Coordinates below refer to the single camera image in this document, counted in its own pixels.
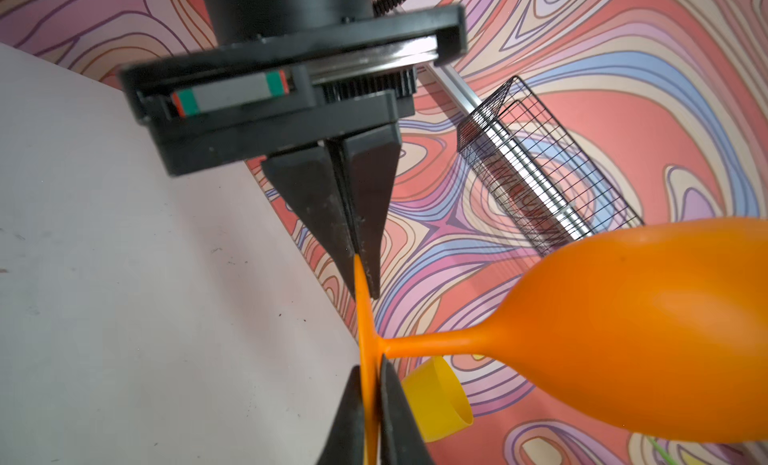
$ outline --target metal basket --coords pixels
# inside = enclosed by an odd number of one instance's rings
[[[638,213],[519,76],[458,125],[458,152],[544,256]]]

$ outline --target patterned fabric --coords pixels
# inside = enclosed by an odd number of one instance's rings
[[[523,76],[647,223],[766,216],[768,0],[408,0],[406,9],[450,2],[466,6],[471,49],[455,66],[472,88],[486,96]],[[122,63],[215,43],[202,0],[0,0],[0,41],[110,86]],[[386,337],[481,321],[538,260],[457,157],[456,108],[428,73],[419,80],[382,243],[375,317]],[[354,334],[336,267],[260,161],[248,165]],[[396,366],[405,375],[420,362]],[[430,445],[438,463],[663,463],[644,436],[576,412],[508,367],[482,356],[450,363],[476,421]],[[764,443],[660,444],[681,464],[768,463]]]

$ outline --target yellow plastic cup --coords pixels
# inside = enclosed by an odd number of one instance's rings
[[[425,442],[472,425],[472,407],[462,383],[443,357],[432,357],[402,380],[408,404]]]

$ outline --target green stem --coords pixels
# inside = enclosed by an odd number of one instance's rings
[[[674,461],[674,459],[670,457],[667,451],[663,449],[661,445],[658,444],[655,438],[648,437],[648,435],[646,435],[645,437],[648,439],[650,444],[654,446],[656,451],[658,451],[659,455],[661,455],[661,458],[663,458],[665,462],[667,462],[669,465],[677,465],[677,462]]]

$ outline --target white surface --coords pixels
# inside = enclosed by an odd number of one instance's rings
[[[0,463],[314,463],[357,347],[245,165],[5,46],[0,134]]]

